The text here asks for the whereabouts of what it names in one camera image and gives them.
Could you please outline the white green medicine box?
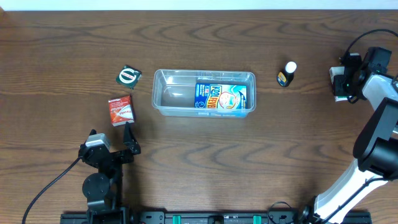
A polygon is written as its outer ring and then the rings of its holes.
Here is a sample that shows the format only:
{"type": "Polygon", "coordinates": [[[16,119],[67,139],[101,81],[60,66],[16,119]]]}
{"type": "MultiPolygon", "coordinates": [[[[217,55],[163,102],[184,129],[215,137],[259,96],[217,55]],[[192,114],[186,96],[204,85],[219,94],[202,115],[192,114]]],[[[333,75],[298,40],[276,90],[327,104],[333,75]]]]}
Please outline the white green medicine box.
{"type": "Polygon", "coordinates": [[[345,71],[344,67],[331,67],[329,69],[332,93],[333,93],[333,96],[334,96],[334,99],[335,99],[336,102],[338,102],[338,101],[346,101],[347,100],[347,96],[346,95],[338,96],[337,95],[337,90],[336,90],[337,84],[344,77],[344,71],[345,71]]]}

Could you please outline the red orange medicine box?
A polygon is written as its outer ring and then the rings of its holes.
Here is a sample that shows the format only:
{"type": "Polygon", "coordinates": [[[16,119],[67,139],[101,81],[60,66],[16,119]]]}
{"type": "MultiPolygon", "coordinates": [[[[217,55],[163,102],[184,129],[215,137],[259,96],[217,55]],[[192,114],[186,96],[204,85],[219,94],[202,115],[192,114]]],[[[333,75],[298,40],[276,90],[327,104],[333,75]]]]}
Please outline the red orange medicine box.
{"type": "Polygon", "coordinates": [[[134,123],[134,110],[131,96],[123,96],[108,101],[111,124],[113,126],[124,125],[126,122],[134,123]]]}

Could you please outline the dark green round-logo box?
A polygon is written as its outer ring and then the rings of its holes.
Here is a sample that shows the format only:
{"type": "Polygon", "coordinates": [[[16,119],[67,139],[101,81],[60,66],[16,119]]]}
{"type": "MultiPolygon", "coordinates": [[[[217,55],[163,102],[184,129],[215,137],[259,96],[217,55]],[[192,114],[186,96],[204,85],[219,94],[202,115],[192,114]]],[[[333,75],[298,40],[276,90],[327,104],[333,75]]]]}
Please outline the dark green round-logo box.
{"type": "Polygon", "coordinates": [[[129,89],[134,89],[142,76],[142,72],[129,65],[123,66],[123,69],[116,77],[116,82],[129,89]]]}

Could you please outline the dark syrup bottle white cap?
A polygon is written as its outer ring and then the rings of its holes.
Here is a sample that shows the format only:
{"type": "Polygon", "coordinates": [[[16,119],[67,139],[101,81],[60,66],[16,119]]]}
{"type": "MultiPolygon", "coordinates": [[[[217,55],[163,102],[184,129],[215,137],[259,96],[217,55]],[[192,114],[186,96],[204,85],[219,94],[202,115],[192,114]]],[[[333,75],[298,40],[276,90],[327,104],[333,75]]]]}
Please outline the dark syrup bottle white cap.
{"type": "Polygon", "coordinates": [[[295,62],[288,62],[276,77],[278,84],[282,87],[288,87],[294,79],[296,69],[297,64],[295,62]]]}

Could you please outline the blue fever patch box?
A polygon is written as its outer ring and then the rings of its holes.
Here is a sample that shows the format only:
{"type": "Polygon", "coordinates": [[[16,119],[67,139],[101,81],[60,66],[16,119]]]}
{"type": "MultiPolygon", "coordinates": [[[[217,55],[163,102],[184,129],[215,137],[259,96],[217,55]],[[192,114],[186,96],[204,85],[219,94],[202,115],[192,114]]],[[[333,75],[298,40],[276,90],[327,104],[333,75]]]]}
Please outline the blue fever patch box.
{"type": "Polygon", "coordinates": [[[195,108],[238,110],[247,108],[247,87],[244,85],[197,83],[195,108]]]}

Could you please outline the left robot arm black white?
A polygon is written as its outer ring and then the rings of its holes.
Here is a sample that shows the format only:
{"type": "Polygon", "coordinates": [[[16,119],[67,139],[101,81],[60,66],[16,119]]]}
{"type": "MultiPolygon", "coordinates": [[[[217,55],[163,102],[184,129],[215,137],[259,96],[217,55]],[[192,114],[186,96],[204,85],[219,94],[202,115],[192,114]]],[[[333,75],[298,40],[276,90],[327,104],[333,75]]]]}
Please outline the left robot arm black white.
{"type": "Polygon", "coordinates": [[[134,161],[141,153],[131,124],[124,125],[125,149],[111,152],[110,140],[103,133],[91,130],[87,140],[80,146],[78,157],[98,171],[89,175],[82,192],[87,199],[88,223],[129,223],[129,209],[121,205],[123,189],[123,165],[134,161]]]}

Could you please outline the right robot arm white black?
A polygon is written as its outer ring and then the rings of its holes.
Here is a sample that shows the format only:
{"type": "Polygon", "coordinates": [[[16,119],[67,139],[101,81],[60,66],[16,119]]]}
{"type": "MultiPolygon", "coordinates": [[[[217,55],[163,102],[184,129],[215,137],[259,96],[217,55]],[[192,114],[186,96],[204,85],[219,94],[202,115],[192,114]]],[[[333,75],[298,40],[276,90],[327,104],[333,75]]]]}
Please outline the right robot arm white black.
{"type": "Polygon", "coordinates": [[[387,74],[391,51],[370,47],[365,57],[345,54],[330,68],[333,94],[349,103],[369,101],[374,113],[353,147],[354,159],[342,176],[307,205],[297,223],[342,223],[374,189],[397,179],[397,78],[387,74]]]}

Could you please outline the clear plastic container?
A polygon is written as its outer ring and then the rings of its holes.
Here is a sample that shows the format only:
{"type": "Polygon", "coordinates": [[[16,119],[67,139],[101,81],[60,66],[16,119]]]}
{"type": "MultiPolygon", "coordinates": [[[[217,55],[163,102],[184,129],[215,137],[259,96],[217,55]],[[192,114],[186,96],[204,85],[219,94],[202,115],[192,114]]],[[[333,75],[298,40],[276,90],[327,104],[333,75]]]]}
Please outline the clear plastic container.
{"type": "Polygon", "coordinates": [[[164,116],[244,118],[256,109],[256,78],[251,72],[160,69],[152,106],[164,116]]]}

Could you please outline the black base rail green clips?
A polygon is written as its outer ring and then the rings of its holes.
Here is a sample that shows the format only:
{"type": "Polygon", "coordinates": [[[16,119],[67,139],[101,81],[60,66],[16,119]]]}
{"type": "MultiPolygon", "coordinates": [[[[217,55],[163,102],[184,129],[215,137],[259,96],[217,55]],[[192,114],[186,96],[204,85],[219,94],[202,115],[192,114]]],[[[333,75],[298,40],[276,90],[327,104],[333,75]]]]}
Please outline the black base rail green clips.
{"type": "Polygon", "coordinates": [[[270,224],[295,223],[297,213],[274,211],[271,213],[169,213],[142,212],[130,215],[118,212],[89,217],[86,213],[63,214],[60,224],[90,223],[143,223],[143,224],[270,224]]]}

